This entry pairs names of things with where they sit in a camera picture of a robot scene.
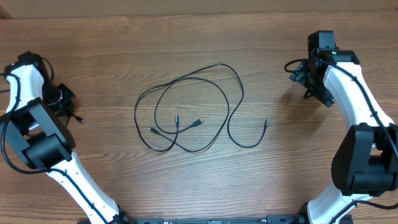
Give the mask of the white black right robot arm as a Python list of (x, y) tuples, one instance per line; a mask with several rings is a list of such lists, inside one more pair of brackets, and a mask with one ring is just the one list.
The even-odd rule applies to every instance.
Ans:
[(307, 42), (308, 57), (297, 60), (290, 79), (306, 88), (305, 99), (336, 104), (347, 133), (331, 163), (331, 183), (288, 222), (352, 223), (349, 212), (360, 204), (396, 209), (371, 199), (397, 189), (397, 125), (373, 97), (355, 53), (336, 46), (333, 31), (318, 30)]

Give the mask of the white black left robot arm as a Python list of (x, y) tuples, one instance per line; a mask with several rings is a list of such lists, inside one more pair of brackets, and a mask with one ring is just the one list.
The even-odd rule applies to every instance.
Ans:
[(1, 116), (1, 153), (21, 174), (47, 174), (58, 182), (88, 217), (87, 223), (133, 223), (81, 164), (75, 140), (61, 118), (74, 116), (75, 94), (53, 84), (50, 62), (30, 51), (6, 66), (10, 102)]

